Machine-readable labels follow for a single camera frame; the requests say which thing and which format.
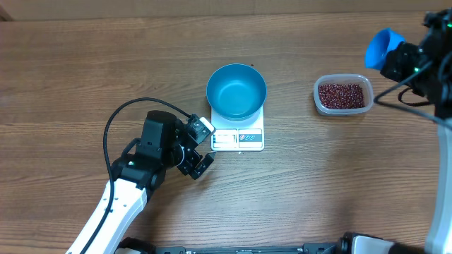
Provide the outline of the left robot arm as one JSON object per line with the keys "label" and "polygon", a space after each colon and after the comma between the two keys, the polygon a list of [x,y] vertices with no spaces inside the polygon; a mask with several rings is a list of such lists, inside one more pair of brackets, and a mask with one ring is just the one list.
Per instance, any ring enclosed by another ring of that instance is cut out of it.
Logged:
{"label": "left robot arm", "polygon": [[169,112],[149,111],[141,136],[112,163],[112,180],[68,252],[155,253],[151,243],[124,234],[162,185],[168,169],[176,167],[198,179],[210,166],[215,155],[202,156],[195,149],[214,130],[206,118],[195,114],[183,123]]}

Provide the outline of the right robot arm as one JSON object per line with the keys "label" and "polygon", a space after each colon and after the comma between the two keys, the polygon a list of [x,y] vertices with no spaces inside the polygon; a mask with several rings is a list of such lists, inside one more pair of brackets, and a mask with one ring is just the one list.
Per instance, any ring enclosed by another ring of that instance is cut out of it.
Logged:
{"label": "right robot arm", "polygon": [[[439,140],[439,180],[432,223],[423,253],[451,252],[451,9],[429,12],[423,25],[428,33],[419,45],[401,42],[385,55],[380,74],[397,84],[374,102],[421,116],[437,125]],[[434,106],[427,114],[413,106],[382,102],[381,98],[402,86],[408,86]]]}

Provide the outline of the blue plastic measuring scoop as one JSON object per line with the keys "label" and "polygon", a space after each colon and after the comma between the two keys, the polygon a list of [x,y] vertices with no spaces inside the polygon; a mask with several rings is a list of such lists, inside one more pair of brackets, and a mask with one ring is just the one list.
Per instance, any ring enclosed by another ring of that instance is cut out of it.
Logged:
{"label": "blue plastic measuring scoop", "polygon": [[395,50],[405,38],[390,28],[379,31],[369,43],[364,58],[366,68],[380,71],[386,62],[386,56]]}

